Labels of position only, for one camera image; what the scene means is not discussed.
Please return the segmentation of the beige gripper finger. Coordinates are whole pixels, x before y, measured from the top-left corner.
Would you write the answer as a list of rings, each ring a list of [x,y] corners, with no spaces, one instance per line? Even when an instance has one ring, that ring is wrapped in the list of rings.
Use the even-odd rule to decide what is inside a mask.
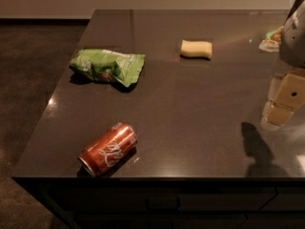
[[[275,105],[275,94],[282,81],[280,75],[275,75],[272,80],[268,91],[268,100],[266,101],[260,126],[265,130],[277,130],[282,126],[283,109]]]
[[[297,68],[280,76],[282,81],[275,94],[274,103],[283,109],[283,126],[291,119],[295,111],[305,104],[305,70]]]

